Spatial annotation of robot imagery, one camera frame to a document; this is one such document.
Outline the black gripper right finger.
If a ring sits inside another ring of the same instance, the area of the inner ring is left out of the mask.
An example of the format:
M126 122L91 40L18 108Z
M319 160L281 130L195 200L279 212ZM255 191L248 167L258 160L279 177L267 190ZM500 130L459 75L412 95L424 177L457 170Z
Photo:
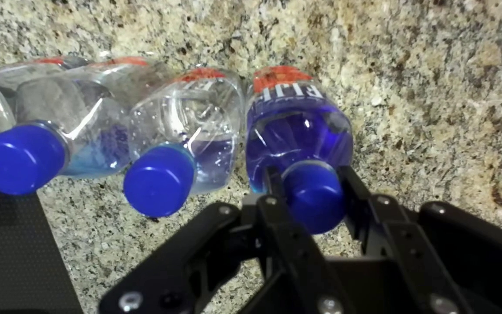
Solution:
M445 200L412 211L338 169L361 252L392 261L422 312L502 314L502 228Z

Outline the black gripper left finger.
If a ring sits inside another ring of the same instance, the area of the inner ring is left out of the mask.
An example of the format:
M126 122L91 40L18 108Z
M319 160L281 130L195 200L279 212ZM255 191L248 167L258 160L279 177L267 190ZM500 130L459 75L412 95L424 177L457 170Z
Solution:
M290 216L281 170L242 205L213 202L133 266L100 300L98 314L199 314L255 261L263 284L242 314L345 314L344 289L323 252Z

